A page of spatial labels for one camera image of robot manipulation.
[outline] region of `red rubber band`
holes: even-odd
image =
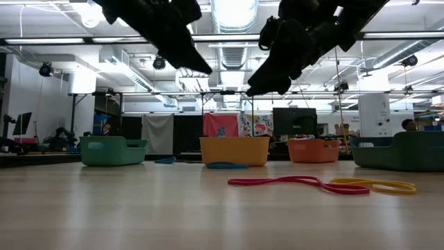
[[[228,185],[263,185],[269,183],[290,182],[320,187],[336,194],[370,194],[370,188],[360,185],[326,184],[314,176],[288,176],[281,178],[234,178]]]

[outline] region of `light wood floor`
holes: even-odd
[[[318,176],[417,184],[416,196],[341,196],[300,184],[232,187],[229,178]],[[249,170],[202,165],[0,169],[0,249],[443,249],[444,174],[352,162]]]

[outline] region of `cardboard box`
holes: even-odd
[[[336,135],[349,135],[349,129],[350,125],[349,124],[344,124],[344,127],[342,127],[342,124],[335,124],[334,125],[334,130],[336,130]]]

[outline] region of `black monitor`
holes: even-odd
[[[318,116],[315,108],[274,108],[275,135],[314,135],[318,137]]]
[[[12,134],[25,135],[29,127],[31,116],[32,116],[31,112],[19,115],[19,117],[17,118],[17,122],[15,123],[14,132]]]

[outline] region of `white curtain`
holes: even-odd
[[[148,140],[147,154],[173,154],[174,115],[144,115],[142,139]]]

